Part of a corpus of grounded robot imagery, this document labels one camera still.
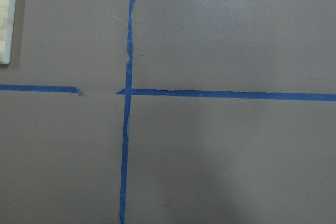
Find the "bamboo cutting board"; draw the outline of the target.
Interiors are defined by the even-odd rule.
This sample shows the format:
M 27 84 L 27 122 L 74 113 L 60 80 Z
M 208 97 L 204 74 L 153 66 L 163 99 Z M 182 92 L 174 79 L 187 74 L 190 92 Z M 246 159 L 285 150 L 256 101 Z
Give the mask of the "bamboo cutting board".
M 10 62 L 16 0 L 1 0 L 1 64 Z

